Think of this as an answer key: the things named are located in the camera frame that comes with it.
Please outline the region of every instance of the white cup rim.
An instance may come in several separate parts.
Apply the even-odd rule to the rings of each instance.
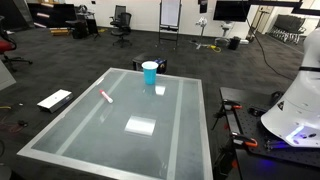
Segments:
[[[158,63],[153,61],[146,61],[141,65],[144,69],[153,70],[158,68]]]

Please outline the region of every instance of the whiteboard stand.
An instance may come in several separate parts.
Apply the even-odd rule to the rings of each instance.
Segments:
[[[181,6],[181,0],[162,0],[160,3],[158,44],[161,43],[161,40],[175,41],[176,46],[173,48],[174,50],[178,46]],[[161,34],[164,33],[163,31],[172,32],[175,34],[175,38],[162,37]]]

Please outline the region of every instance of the whiteboard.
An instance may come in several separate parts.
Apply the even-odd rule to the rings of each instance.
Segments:
[[[181,0],[162,0],[161,25],[178,26]]]

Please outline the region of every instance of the white wall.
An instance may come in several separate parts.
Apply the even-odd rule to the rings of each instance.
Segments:
[[[319,9],[320,10],[320,0],[305,0],[305,1],[303,1],[301,8],[303,8],[303,9]],[[273,9],[273,12],[270,15],[269,21],[267,22],[267,24],[263,30],[263,34],[265,32],[268,32],[272,28],[273,24],[276,21],[278,14],[293,15],[293,16],[306,18],[305,23],[303,24],[303,27],[305,27],[307,30],[304,32],[303,35],[307,36],[308,34],[310,34],[317,26],[320,17],[291,14],[292,9],[293,8],[275,7]]]
[[[110,16],[114,15],[115,5],[124,5],[127,12],[132,14],[131,27],[136,30],[158,31],[160,0],[96,0],[96,5],[91,4],[91,0],[65,0],[68,4],[84,4],[88,9],[96,13],[98,26],[110,27]],[[213,21],[213,14],[217,0],[208,0],[208,13],[200,14],[198,0],[181,0],[182,9],[180,17],[181,34],[199,35],[201,28],[195,26],[195,23],[201,16],[208,19],[208,25],[205,28],[205,36],[222,36],[220,21]],[[251,6],[248,14],[248,20],[251,21],[257,11],[258,6]],[[229,33],[229,37],[239,36],[245,38],[249,27],[245,22],[236,22],[234,28]]]
[[[272,13],[273,11],[273,6],[259,6],[259,10],[262,10],[262,11],[266,11],[266,12],[269,12],[270,14]],[[269,17],[270,17],[270,14],[263,14],[261,16],[261,12],[257,12],[254,19],[253,19],[253,23],[252,23],[252,27],[257,27],[257,24],[258,24],[258,21],[259,21],[259,18],[261,16],[261,19],[260,19],[260,22],[259,22],[259,26],[258,26],[258,31],[259,32],[263,32],[264,28],[265,28],[265,25],[267,24],[268,20],[269,20]]]

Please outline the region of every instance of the gray carpet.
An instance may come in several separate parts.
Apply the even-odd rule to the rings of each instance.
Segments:
[[[112,46],[117,38],[110,31],[93,41],[93,37],[74,40],[71,36],[53,37],[48,30],[35,29],[18,32],[12,37],[18,42],[18,49],[8,53],[10,56],[23,56],[32,60],[33,65],[15,64],[18,72],[13,76],[17,83],[0,91],[0,105],[15,105],[7,121],[24,120],[29,126],[19,133],[0,130],[0,138],[7,149],[0,162],[4,162],[25,179],[100,179],[101,177],[59,168],[53,165],[22,158],[16,153],[37,133],[48,125],[64,108],[53,114],[40,112],[36,104],[59,89],[72,91],[78,97],[108,68],[132,69],[131,59],[140,53],[154,51],[168,59],[167,74],[198,78],[203,83],[205,109],[208,129],[213,125],[212,115],[218,110],[219,87],[272,93],[286,90],[291,81],[276,75],[263,61],[261,50],[256,41],[240,45],[236,50],[222,49],[221,53],[201,48],[195,49],[189,41],[192,36],[180,36],[179,47],[172,50],[171,42],[159,47],[157,33],[133,31],[127,37],[132,47]],[[269,36],[258,36],[266,52],[268,62],[279,72],[294,78],[302,61],[303,54],[284,46]],[[204,43],[212,43],[205,38]],[[217,129],[222,129],[221,121]],[[217,157],[218,146],[226,132],[211,132],[209,139],[211,157]]]

